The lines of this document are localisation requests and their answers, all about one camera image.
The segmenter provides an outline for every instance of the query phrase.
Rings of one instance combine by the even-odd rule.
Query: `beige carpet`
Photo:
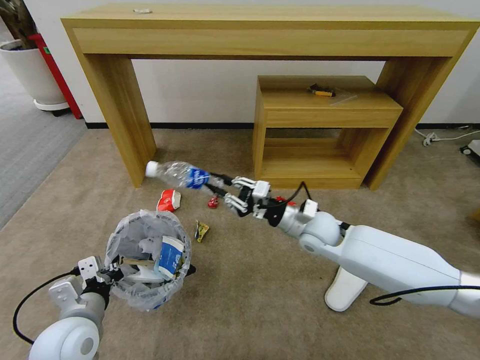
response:
[[[158,160],[185,160],[227,174],[251,176],[249,130],[157,130]],[[428,245],[465,271],[480,273],[480,226],[467,215],[480,206],[480,167],[460,142],[423,148],[412,136],[380,190],[312,191],[320,208]],[[79,259],[105,253],[117,222],[155,208],[164,185],[134,189],[108,130],[89,130],[0,232],[0,349],[25,359],[11,318],[21,298]],[[280,191],[287,195],[290,191]],[[266,222],[237,218],[208,197],[184,190],[176,212],[193,233],[197,273],[159,310],[137,312],[112,298],[101,359],[479,359],[480,321],[402,301],[374,307],[383,292],[368,286],[344,313],[323,296],[337,266],[299,249]],[[47,290],[25,305],[19,326],[35,338],[56,321]]]

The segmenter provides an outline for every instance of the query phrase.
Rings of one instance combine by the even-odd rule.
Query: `wastebasket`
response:
[[[182,254],[183,264],[176,278],[163,283],[142,283],[122,279],[111,289],[112,293],[128,304],[142,311],[157,309],[166,303],[184,283],[184,278],[190,267],[192,243],[178,218],[168,211],[140,210],[124,217],[110,235],[105,254],[105,266],[109,266],[117,256],[147,260],[150,256],[142,252],[139,242],[148,237],[170,236],[183,242],[185,248]],[[120,266],[128,276],[137,270],[127,264]]]

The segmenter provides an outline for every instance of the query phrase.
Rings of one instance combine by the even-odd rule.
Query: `robotic arm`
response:
[[[60,307],[60,320],[36,338],[28,359],[97,359],[110,289],[123,276],[117,263],[102,268],[96,256],[80,260],[70,276],[57,281],[48,290],[50,298]]]
[[[370,226],[337,220],[318,211],[318,204],[311,199],[300,207],[289,205],[302,186],[310,197],[305,183],[288,200],[281,201],[270,196],[270,184],[266,181],[212,175],[225,185],[240,189],[235,196],[209,183],[204,185],[240,217],[253,214],[266,219],[272,227],[298,239],[305,251],[326,257],[339,264],[347,275],[364,280],[363,287],[370,283],[391,293],[373,299],[371,304],[391,305],[405,299],[480,318],[480,276],[456,269],[431,248]],[[379,302],[392,297],[392,301]]]

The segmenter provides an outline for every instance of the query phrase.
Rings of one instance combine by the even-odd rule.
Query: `gray carpet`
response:
[[[0,24],[0,43],[9,33]],[[38,110],[0,57],[0,229],[85,133],[83,120]]]
[[[252,175],[251,130],[153,133],[157,160]],[[465,141],[424,148],[414,134],[379,190],[312,190],[312,196],[341,220],[417,241],[453,266],[480,273],[480,225],[468,218],[480,206],[480,167],[458,152]],[[25,359],[29,351],[11,330],[22,297],[79,259],[103,256],[118,221],[153,210],[162,189],[153,179],[133,188],[109,131],[87,131],[0,231],[2,359]],[[196,219],[211,226],[203,243],[192,244],[197,273],[150,313],[113,297],[100,359],[480,359],[479,320],[406,301],[374,307],[368,300],[384,292],[371,285],[336,313],[323,300],[337,270],[333,262],[301,251],[265,221],[238,218],[222,205],[208,209],[201,191],[181,194],[175,214],[185,229],[193,234]],[[43,290],[27,302],[19,326],[35,338],[58,316]]]

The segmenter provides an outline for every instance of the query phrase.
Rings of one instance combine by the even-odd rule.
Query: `power cord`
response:
[[[43,284],[37,286],[35,289],[33,289],[32,291],[30,291],[30,293],[25,296],[21,301],[20,303],[18,304],[18,306],[16,307],[15,309],[15,312],[13,313],[13,331],[15,332],[15,334],[22,340],[26,341],[27,343],[29,343],[30,345],[33,345],[34,344],[34,341],[25,336],[24,334],[22,334],[22,332],[19,330],[19,327],[17,325],[17,318],[19,316],[19,312],[20,312],[20,309],[22,308],[22,306],[25,304],[25,302],[33,295],[35,294],[38,290],[40,290],[41,288],[43,288],[44,286],[54,282],[55,280],[58,280],[58,279],[61,279],[61,278],[64,278],[64,277],[67,277],[68,275],[80,275],[80,270],[79,270],[79,267],[78,266],[75,266],[72,270],[70,270],[69,272],[65,272],[63,274],[60,274],[60,275],[57,275],[55,277],[52,277],[50,280],[47,280],[45,281]]]
[[[469,136],[469,135],[480,133],[480,130],[472,131],[472,132],[469,132],[469,133],[466,133],[466,134],[463,134],[463,135],[460,135],[460,136],[457,136],[457,137],[438,137],[437,134],[434,133],[434,132],[430,132],[427,135],[425,135],[423,132],[418,131],[417,129],[415,129],[415,132],[424,137],[423,146],[424,147],[429,147],[430,145],[432,145],[433,142],[443,141],[443,140],[458,140],[458,139],[461,139],[461,138]]]
[[[470,285],[444,285],[444,286],[427,286],[427,287],[417,287],[410,290],[403,290],[388,293],[385,295],[377,296],[370,300],[370,304],[376,306],[389,306],[398,303],[402,298],[402,295],[422,293],[426,291],[438,291],[438,290],[480,290],[480,286],[470,286]],[[391,299],[390,301],[381,302],[381,300]]]
[[[277,207],[281,207],[285,204],[288,204],[289,202],[291,202],[300,192],[300,190],[304,188],[305,189],[305,192],[306,192],[306,195],[307,197],[312,200],[312,196],[310,195],[310,191],[307,187],[307,184],[305,183],[305,181],[302,181],[300,183],[300,185],[298,186],[298,188],[295,190],[295,192],[286,200],[284,201],[281,201],[281,202],[278,202],[276,204],[273,204],[273,205],[261,205],[260,206],[260,209],[271,209],[271,208],[277,208]]]

